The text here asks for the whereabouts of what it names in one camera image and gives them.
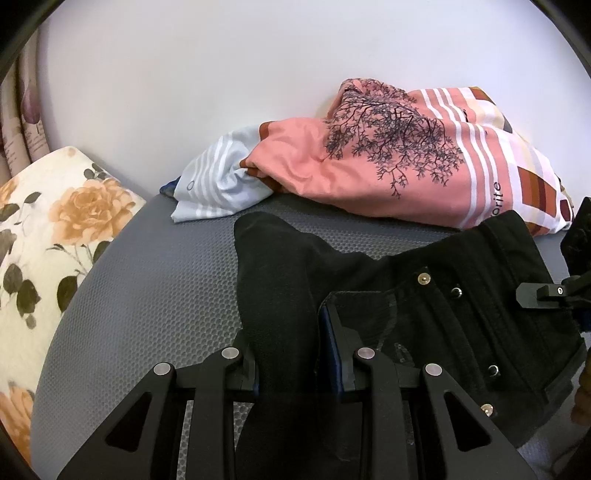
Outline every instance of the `screw head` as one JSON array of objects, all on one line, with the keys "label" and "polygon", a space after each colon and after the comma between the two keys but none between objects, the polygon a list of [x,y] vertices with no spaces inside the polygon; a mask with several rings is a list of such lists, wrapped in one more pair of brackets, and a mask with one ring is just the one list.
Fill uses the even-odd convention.
[{"label": "screw head", "polygon": [[368,346],[363,346],[359,350],[357,350],[357,355],[359,355],[361,358],[365,360],[371,360],[373,357],[375,357],[375,352],[372,348]]},{"label": "screw head", "polygon": [[429,275],[428,273],[421,273],[418,278],[417,281],[421,284],[421,285],[428,285],[429,282],[431,281],[431,275]]},{"label": "screw head", "polygon": [[160,362],[157,365],[154,365],[154,373],[156,375],[166,375],[170,372],[170,364],[166,362]]},{"label": "screw head", "polygon": [[443,373],[443,368],[437,364],[427,364],[425,365],[425,372],[427,372],[432,377],[438,377]]},{"label": "screw head", "polygon": [[495,411],[494,407],[490,403],[485,403],[480,409],[486,413],[487,417],[490,417],[492,413]]},{"label": "screw head", "polygon": [[238,355],[240,355],[240,350],[238,350],[238,348],[234,348],[233,346],[229,346],[222,350],[222,357],[227,358],[228,360],[236,358]]}]

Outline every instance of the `clothing pile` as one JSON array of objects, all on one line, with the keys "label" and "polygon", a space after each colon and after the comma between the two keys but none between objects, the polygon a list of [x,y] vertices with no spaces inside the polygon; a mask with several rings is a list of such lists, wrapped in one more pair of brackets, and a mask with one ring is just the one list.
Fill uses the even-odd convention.
[{"label": "clothing pile", "polygon": [[476,87],[405,92],[349,79],[325,118],[228,133],[161,192],[175,222],[291,192],[348,212],[465,229],[514,210],[534,235],[573,211],[549,160]]}]

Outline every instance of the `gray textured surface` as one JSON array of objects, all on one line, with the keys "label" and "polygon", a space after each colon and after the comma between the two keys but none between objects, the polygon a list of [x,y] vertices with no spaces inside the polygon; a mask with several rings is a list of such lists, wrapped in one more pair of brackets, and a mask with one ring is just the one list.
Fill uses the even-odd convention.
[{"label": "gray textured surface", "polygon": [[[239,328],[236,216],[173,225],[173,208],[172,200],[157,196],[139,211],[91,270],[57,329],[37,389],[31,431],[33,467],[42,480],[57,478],[154,364],[200,362],[228,345]],[[290,195],[274,196],[251,210],[274,213],[341,251],[376,258],[449,234],[357,217]],[[545,241],[550,254],[557,252],[556,239]],[[558,273],[563,263],[556,262],[555,269],[557,277],[564,276]],[[246,405],[235,405],[236,432],[246,414]],[[186,440],[185,434],[181,454]],[[183,472],[181,455],[179,478]]]}]

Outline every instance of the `metal button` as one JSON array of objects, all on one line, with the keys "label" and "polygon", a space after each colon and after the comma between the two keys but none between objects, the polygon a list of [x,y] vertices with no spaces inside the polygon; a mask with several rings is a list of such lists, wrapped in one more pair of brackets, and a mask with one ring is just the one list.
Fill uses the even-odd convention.
[{"label": "metal button", "polygon": [[238,348],[234,348],[233,346],[229,346],[222,350],[222,357],[231,360],[232,358],[236,358],[240,354],[240,350]]},{"label": "metal button", "polygon": [[418,276],[417,280],[421,285],[428,285],[429,282],[431,281],[431,275],[429,275],[428,273],[421,273]]},{"label": "metal button", "polygon": [[437,364],[427,364],[425,365],[425,372],[427,372],[432,377],[438,377],[443,373],[443,368]]},{"label": "metal button", "polygon": [[373,357],[375,357],[375,352],[368,346],[363,346],[359,350],[357,350],[357,355],[359,355],[361,358],[365,360],[371,360]]},{"label": "metal button", "polygon": [[501,374],[501,371],[499,370],[499,367],[497,365],[491,365],[488,368],[488,374],[491,377],[498,377]]},{"label": "metal button", "polygon": [[482,407],[480,407],[480,409],[486,413],[487,417],[490,417],[492,415],[492,413],[495,411],[495,409],[493,408],[493,406],[490,403],[485,403]]},{"label": "metal button", "polygon": [[154,373],[156,375],[166,375],[170,372],[170,364],[166,362],[160,362],[154,367]]}]

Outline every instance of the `white stripe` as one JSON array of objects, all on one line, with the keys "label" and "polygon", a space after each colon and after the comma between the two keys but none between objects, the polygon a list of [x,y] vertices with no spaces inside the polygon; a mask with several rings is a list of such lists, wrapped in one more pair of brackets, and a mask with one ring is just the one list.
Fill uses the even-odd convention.
[{"label": "white stripe", "polygon": [[452,100],[452,96],[450,95],[449,90],[447,90],[446,88],[442,88],[441,91],[443,92],[443,94],[447,98],[447,103],[449,103],[449,105],[456,111],[458,120],[460,122],[467,121],[466,117],[464,116],[464,112],[462,112],[462,110],[459,107],[454,105],[453,100]]},{"label": "white stripe", "polygon": [[220,163],[220,159],[219,159],[219,154],[220,154],[220,150],[222,149],[222,145],[223,145],[223,141],[226,138],[226,136],[222,136],[219,138],[219,140],[217,141],[217,145],[216,145],[216,151],[213,154],[213,161],[214,161],[214,165],[212,165],[212,167],[210,168],[209,171],[209,191],[212,193],[213,196],[213,211],[214,211],[214,215],[216,217],[220,217],[222,215],[222,205],[223,205],[223,200],[220,197],[220,193],[219,193],[219,181],[220,181],[220,175],[214,175],[214,167],[215,167],[215,162],[218,162],[218,164]]},{"label": "white stripe", "polygon": [[[441,96],[438,95],[438,93],[436,91],[435,91],[435,95],[437,97],[437,100],[439,100],[439,103],[441,103],[442,102]],[[464,146],[464,143],[462,142],[462,124],[460,122],[455,121],[453,118],[452,118],[452,122],[456,126],[457,145],[458,145],[458,147],[460,147],[460,150],[462,151],[462,153],[464,155],[464,159],[466,161],[466,166],[468,167],[468,172],[470,172],[470,208],[468,209],[468,213],[466,214],[466,216],[464,217],[464,219],[462,220],[462,222],[459,225],[459,228],[464,228],[466,226],[466,224],[468,223],[468,220],[470,220],[472,215],[474,215],[474,211],[476,210],[476,199],[477,199],[476,194],[478,193],[478,191],[477,191],[477,188],[478,188],[477,183],[478,182],[477,182],[477,178],[476,178],[476,171],[474,170],[474,165],[472,164],[472,159],[470,158],[470,154],[468,153],[468,150],[466,150],[466,147]]]},{"label": "white stripe", "polygon": [[[452,96],[450,95],[449,91],[444,88],[442,89],[443,93],[445,94],[447,101],[449,102],[449,104],[452,106],[452,108],[454,108],[456,110],[456,112],[460,115],[461,118],[461,113],[460,113],[460,108],[457,107],[456,105],[454,105],[453,100],[452,100]],[[486,144],[486,138],[485,138],[485,133],[484,133],[484,129],[480,126],[480,125],[476,125],[476,129],[480,132],[480,142],[482,143],[482,148],[484,149],[486,156],[488,157],[488,164],[491,167],[492,170],[492,184],[495,184],[499,177],[498,177],[498,172],[496,170],[496,163],[495,163],[495,159],[492,156],[491,150],[488,148],[488,145]],[[484,169],[485,172],[485,192],[488,192],[490,187],[490,183],[488,182],[489,177],[488,177],[488,165],[487,168]],[[481,221],[483,221],[485,218],[490,217],[490,215],[492,214],[492,211],[496,208],[496,201],[494,199],[494,197],[492,198],[492,203],[489,206],[488,209],[486,209],[484,212],[482,212],[482,214],[478,217],[478,219],[476,220],[476,223],[480,223]]]},{"label": "white stripe", "polygon": [[[445,110],[447,110],[447,113],[449,113],[450,120],[455,122],[456,118],[453,115],[453,112],[451,111],[451,109],[448,108],[447,105],[445,105],[445,103],[443,102],[443,98],[441,97],[439,90],[433,89],[433,91],[435,92],[435,96],[437,97],[437,101],[439,101],[439,104]],[[482,216],[485,214],[485,212],[487,212],[491,208],[491,188],[489,186],[488,166],[486,165],[486,160],[484,159],[484,156],[482,155],[482,152],[480,151],[480,148],[478,147],[478,143],[476,142],[474,125],[472,125],[470,123],[468,123],[467,125],[470,130],[470,142],[472,143],[472,147],[474,148],[474,151],[476,152],[476,155],[478,156],[478,159],[480,160],[480,165],[482,166],[482,173],[484,174],[484,186],[483,186],[483,188],[484,188],[484,210],[480,213],[480,215],[476,219],[475,225],[477,225],[482,221]]]},{"label": "white stripe", "polygon": [[[234,136],[232,135],[232,132],[230,132],[228,134],[228,143],[226,144],[226,149],[224,150],[224,152],[222,154],[222,158],[220,158],[218,165],[217,165],[217,177],[220,179],[220,182],[222,181],[222,175],[223,175],[224,166],[226,165],[226,159],[228,158],[228,153],[229,153],[230,148],[232,147],[233,143],[234,143]],[[229,176],[227,174],[223,175],[223,176],[226,177],[226,178],[224,178],[224,181],[227,181]],[[230,197],[224,191],[224,189],[220,188],[219,193],[224,198],[224,203],[226,205],[226,208],[230,209],[230,208],[234,207],[234,205],[232,204],[232,197]]]},{"label": "white stripe", "polygon": [[[480,125],[477,125],[476,128],[480,131],[480,142],[482,143],[482,148],[484,148],[486,156],[488,157],[489,164],[491,165],[492,184],[493,184],[493,188],[494,188],[494,184],[499,181],[499,173],[498,173],[498,170],[496,169],[495,157],[492,155],[491,149],[488,148],[488,144],[486,143],[486,134],[485,134],[484,128],[482,128]],[[486,215],[487,218],[490,215],[492,215],[492,212],[496,208],[496,199],[494,198],[494,196],[493,196],[492,200],[493,200],[492,201],[492,209],[489,213],[487,213],[487,215]]]},{"label": "white stripe", "polygon": [[475,100],[474,94],[468,87],[459,88],[460,93],[464,96],[466,100]]},{"label": "white stripe", "polygon": [[204,174],[203,162],[206,161],[207,150],[195,159],[195,175],[193,176],[193,188],[191,198],[195,204],[195,214],[198,218],[203,215],[203,197],[201,196],[201,177]]},{"label": "white stripe", "polygon": [[484,118],[478,123],[485,127],[503,128],[505,117],[494,103],[488,100],[477,100],[476,103],[484,111]]},{"label": "white stripe", "polygon": [[560,182],[558,182],[558,177],[552,170],[552,165],[550,164],[550,160],[546,157],[542,152],[537,150],[533,145],[530,144],[530,151],[532,155],[535,155],[540,168],[542,169],[541,174],[538,175],[542,177],[548,184],[550,184],[554,190],[557,192],[560,191]]},{"label": "white stripe", "polygon": [[442,119],[443,117],[441,116],[441,114],[433,108],[433,105],[431,104],[431,100],[429,99],[429,95],[427,95],[427,91],[425,89],[422,89],[421,93],[423,94],[423,98],[425,99],[425,103],[427,104],[427,108],[429,108],[429,110],[431,110],[433,112],[433,115],[435,115],[436,118]]},{"label": "white stripe", "polygon": [[525,203],[522,203],[520,207],[521,211],[519,212],[519,215],[521,215],[524,221],[543,226],[549,229],[551,233],[556,233],[558,231],[556,228],[558,225],[556,218],[551,217],[545,211],[540,210],[538,207],[526,205]]},{"label": "white stripe", "polygon": [[213,153],[214,153],[214,145],[210,145],[209,148],[207,149],[207,157],[206,157],[206,161],[204,163],[204,165],[202,166],[203,169],[203,175],[201,176],[200,179],[200,185],[201,185],[201,195],[203,198],[203,216],[205,218],[211,218],[212,217],[212,200],[209,196],[209,189],[207,188],[207,183],[208,183],[208,179],[209,179],[209,175],[210,175],[210,168],[211,165],[213,164],[214,158],[213,158]]},{"label": "white stripe", "polygon": [[449,115],[450,120],[456,121],[456,120],[462,119],[462,116],[460,116],[460,118],[456,118],[456,116],[453,114],[452,110],[443,102],[443,98],[441,98],[441,93],[439,93],[439,90],[434,88],[433,92],[435,93],[435,96],[437,97],[437,101],[439,102],[439,105],[441,105],[446,110],[447,114]]},{"label": "white stripe", "polygon": [[511,142],[509,140],[511,134],[505,132],[504,130],[501,130],[500,128],[495,128],[495,132],[497,138],[499,139],[499,145],[501,146],[501,150],[503,151],[503,156],[507,161],[509,183],[511,184],[510,188],[512,203],[511,205],[507,205],[505,203],[505,210],[515,210],[525,220],[525,217],[522,215],[522,210],[519,208],[523,205],[523,193],[521,191],[521,179],[519,177],[519,170],[517,170],[515,156],[513,155],[513,149],[511,148]]},{"label": "white stripe", "polygon": [[472,124],[468,124],[468,128],[470,128],[470,141],[474,146],[474,150],[476,150],[476,155],[478,155],[478,159],[480,160],[480,164],[482,166],[482,173],[484,174],[484,209],[476,219],[475,225],[478,225],[491,209],[491,177],[484,155],[482,155],[482,151],[480,150],[478,142],[476,141],[475,127]]}]

